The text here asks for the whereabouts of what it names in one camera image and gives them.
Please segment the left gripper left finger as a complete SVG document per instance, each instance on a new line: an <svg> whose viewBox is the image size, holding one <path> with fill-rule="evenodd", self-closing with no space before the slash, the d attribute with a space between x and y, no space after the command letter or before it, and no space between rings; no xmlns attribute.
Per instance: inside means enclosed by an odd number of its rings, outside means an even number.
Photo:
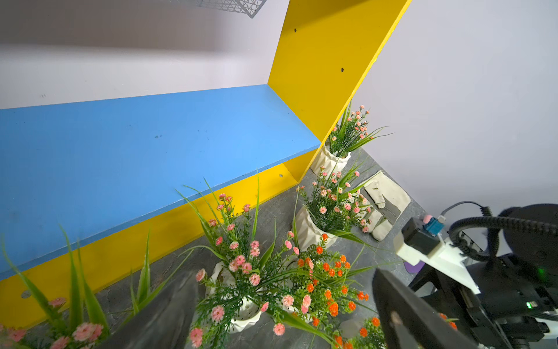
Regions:
<svg viewBox="0 0 558 349"><path fill-rule="evenodd" d="M197 300L196 274L183 273L100 347L184 348Z"/></svg>

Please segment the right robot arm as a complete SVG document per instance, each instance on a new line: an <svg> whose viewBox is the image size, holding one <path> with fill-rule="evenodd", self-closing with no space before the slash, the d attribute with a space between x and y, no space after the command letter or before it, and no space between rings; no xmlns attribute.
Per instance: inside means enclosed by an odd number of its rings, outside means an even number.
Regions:
<svg viewBox="0 0 558 349"><path fill-rule="evenodd" d="M427 264L410 288L431 283L423 299L480 347L529 348L557 335L557 205L481 210L454 222L446 244L472 286Z"/></svg>

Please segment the orange flower pot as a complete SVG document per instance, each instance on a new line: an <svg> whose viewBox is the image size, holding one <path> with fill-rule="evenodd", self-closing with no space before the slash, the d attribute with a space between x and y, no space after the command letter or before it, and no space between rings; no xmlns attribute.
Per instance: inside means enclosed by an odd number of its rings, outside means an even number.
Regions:
<svg viewBox="0 0 558 349"><path fill-rule="evenodd" d="M331 241L322 234L318 243L296 256L295 266L286 272L286 286L280 291L279 305L274 310L274 334L285 334L294 327L321 337L334 348L354 348L353 340L340 330L340 316L353 314L370 300L356 276L375 269L354 269L348 258L330 252Z"/></svg>

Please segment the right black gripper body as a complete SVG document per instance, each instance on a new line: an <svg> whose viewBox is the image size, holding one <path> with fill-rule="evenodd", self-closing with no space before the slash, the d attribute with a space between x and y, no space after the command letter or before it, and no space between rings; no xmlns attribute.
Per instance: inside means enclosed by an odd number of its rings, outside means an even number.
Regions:
<svg viewBox="0 0 558 349"><path fill-rule="evenodd" d="M419 291L431 283L435 291L423 296L437 312L457 320L458 331L487 348L530 348L541 340L541 323L527 306L520 289L506 290L500 282L488 282L488 290L476 295L429 265L409 287Z"/></svg>

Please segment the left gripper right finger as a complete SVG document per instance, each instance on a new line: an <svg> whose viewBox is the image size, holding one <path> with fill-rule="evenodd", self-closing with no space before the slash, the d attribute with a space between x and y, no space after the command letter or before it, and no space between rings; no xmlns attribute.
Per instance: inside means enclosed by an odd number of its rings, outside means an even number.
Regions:
<svg viewBox="0 0 558 349"><path fill-rule="evenodd" d="M477 347L389 271L375 271L372 290L388 348Z"/></svg>

